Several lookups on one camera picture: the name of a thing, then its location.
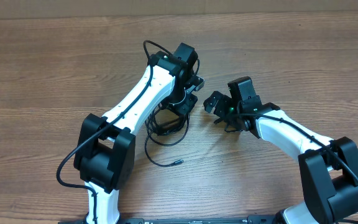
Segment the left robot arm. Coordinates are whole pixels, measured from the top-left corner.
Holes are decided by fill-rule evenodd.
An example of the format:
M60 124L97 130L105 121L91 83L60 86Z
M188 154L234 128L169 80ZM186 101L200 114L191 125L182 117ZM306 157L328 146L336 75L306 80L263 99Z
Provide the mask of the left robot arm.
M195 48L181 43L173 53L161 47L146 56L142 78L124 99L102 116L89 114L81 125L73 166L88 191L83 223L119 221L119 191L132 173L142 125L160 135L188 127L197 102L193 92L204 84Z

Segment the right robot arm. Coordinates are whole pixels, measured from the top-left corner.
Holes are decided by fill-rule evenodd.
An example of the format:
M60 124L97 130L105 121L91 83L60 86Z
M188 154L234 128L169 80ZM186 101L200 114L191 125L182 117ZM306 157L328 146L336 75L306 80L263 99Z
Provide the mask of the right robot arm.
M291 119L279 106L263 104L250 77L229 82L229 95L214 91L203 105L225 122L227 133L249 131L297 161L303 202L257 223L353 223L358 213L358 147L342 137L320 135Z

